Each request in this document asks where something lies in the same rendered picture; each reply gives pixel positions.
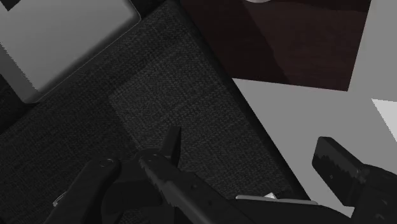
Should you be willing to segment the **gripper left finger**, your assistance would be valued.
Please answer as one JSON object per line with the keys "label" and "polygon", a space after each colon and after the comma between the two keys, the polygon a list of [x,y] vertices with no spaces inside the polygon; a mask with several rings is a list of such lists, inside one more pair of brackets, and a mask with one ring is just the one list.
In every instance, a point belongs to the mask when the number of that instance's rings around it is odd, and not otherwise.
{"label": "gripper left finger", "polygon": [[178,169],[181,128],[171,127],[159,149],[132,161],[89,161],[43,224],[119,224],[125,211],[144,208],[152,224],[254,224],[191,172]]}

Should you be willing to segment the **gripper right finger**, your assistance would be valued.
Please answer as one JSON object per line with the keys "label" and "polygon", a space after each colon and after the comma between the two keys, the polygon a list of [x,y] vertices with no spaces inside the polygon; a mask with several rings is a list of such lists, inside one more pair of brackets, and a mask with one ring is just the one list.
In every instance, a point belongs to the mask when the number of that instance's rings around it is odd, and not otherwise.
{"label": "gripper right finger", "polygon": [[317,139],[312,166],[354,209],[352,224],[397,224],[397,174],[364,164],[331,137]]}

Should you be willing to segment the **dark fabric sofa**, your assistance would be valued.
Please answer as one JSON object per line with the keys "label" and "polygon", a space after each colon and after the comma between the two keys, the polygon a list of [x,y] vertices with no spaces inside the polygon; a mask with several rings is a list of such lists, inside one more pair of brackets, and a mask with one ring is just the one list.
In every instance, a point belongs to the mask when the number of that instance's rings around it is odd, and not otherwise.
{"label": "dark fabric sofa", "polygon": [[127,162],[181,127],[180,169],[226,198],[307,193],[176,0],[143,21],[0,134],[0,218],[43,224],[98,156]]}

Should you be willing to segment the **dark red robot stand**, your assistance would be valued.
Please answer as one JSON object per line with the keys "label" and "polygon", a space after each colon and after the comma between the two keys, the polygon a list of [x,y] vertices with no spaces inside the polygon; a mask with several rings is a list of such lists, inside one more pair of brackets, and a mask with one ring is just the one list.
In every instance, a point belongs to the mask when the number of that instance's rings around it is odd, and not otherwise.
{"label": "dark red robot stand", "polygon": [[180,0],[233,78],[346,91],[372,0]]}

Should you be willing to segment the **grey cushion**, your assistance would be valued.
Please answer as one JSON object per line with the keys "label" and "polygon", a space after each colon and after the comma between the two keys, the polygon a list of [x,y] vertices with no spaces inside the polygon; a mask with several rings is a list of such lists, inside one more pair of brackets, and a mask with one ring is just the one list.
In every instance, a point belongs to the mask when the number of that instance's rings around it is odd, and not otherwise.
{"label": "grey cushion", "polygon": [[140,20],[132,0],[0,0],[0,75],[38,102]]}

